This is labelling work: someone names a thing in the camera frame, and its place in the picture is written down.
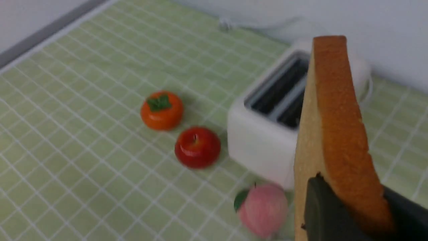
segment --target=toaster slot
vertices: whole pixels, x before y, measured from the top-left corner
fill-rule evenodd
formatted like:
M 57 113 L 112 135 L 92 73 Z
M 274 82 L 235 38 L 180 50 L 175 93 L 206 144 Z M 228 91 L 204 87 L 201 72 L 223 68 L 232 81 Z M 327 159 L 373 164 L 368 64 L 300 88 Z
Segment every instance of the toaster slot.
M 268 115 L 308 72 L 309 62 L 296 58 L 294 63 L 251 105 L 251 108 Z
M 299 127 L 300 116 L 302 115 L 303 108 L 303 97 L 305 90 L 303 90 L 296 99 L 288 106 L 288 108 L 281 113 L 278 117 L 277 122 L 287 126 L 290 129 L 296 129 Z

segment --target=white toaster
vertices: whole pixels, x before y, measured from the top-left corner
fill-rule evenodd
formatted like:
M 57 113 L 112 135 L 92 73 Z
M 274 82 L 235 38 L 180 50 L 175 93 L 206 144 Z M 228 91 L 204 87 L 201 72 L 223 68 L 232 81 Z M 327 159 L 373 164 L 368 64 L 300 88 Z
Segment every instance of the white toaster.
M 312 39 L 298 41 L 232 104 L 229 155 L 256 175 L 294 189 L 294 152 Z M 348 50 L 358 99 L 370 89 L 371 68 Z

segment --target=red apple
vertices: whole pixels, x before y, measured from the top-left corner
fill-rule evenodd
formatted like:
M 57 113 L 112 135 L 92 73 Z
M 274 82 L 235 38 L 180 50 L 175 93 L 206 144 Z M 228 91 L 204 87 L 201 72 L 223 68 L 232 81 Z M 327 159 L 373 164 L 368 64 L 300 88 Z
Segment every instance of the red apple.
M 211 166 L 220 155 L 218 136 L 205 127 L 191 127 L 183 131 L 175 143 L 175 156 L 190 169 Z

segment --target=toy persimmon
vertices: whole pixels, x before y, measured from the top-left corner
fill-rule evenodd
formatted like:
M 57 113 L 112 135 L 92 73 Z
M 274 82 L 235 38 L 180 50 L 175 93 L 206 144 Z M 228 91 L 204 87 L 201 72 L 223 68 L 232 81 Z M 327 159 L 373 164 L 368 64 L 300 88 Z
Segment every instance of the toy persimmon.
M 169 91 L 150 95 L 141 106 L 141 119 L 154 130 L 170 130 L 180 124 L 183 117 L 183 102 Z

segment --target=toy fruit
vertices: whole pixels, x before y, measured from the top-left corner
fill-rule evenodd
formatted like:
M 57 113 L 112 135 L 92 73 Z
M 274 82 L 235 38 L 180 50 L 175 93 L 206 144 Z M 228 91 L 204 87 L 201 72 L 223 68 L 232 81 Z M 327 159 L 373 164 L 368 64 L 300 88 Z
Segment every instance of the toy fruit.
M 175 156 L 191 169 L 211 166 L 217 160 L 220 150 L 220 139 L 205 127 L 191 127 L 183 131 L 175 143 Z
M 288 203 L 277 185 L 264 184 L 240 191 L 234 208 L 241 222 L 260 238 L 272 238 L 284 224 Z
M 141 106 L 141 119 L 154 130 L 170 130 L 183 116 L 183 102 L 174 93 L 160 91 L 150 95 Z

